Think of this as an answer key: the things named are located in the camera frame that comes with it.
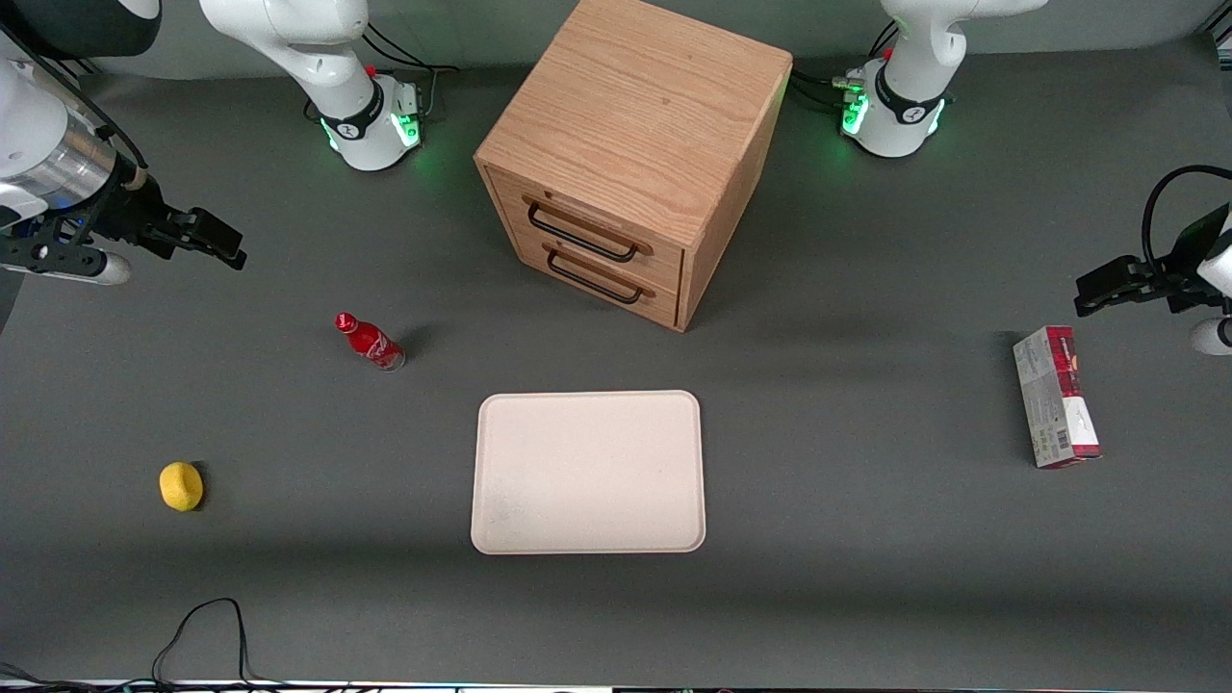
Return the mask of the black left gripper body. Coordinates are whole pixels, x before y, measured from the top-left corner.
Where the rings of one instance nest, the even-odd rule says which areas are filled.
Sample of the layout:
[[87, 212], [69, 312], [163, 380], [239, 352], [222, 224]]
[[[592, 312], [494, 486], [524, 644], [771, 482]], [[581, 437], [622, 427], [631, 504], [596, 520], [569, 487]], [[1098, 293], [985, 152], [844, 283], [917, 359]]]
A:
[[1170, 254], [1159, 259], [1165, 273], [1162, 291], [1170, 313], [1200, 306], [1230, 311], [1230, 206], [1201, 217], [1177, 238]]

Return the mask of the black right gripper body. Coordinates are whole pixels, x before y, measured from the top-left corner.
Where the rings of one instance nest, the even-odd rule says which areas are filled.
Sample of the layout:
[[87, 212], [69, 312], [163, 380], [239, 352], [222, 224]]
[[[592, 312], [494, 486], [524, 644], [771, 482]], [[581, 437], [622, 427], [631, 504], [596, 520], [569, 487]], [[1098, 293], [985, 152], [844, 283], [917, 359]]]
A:
[[177, 249], [193, 250], [188, 232], [176, 222], [182, 212], [168, 206], [150, 178], [131, 190], [131, 171], [118, 171], [91, 197], [91, 233], [170, 259]]

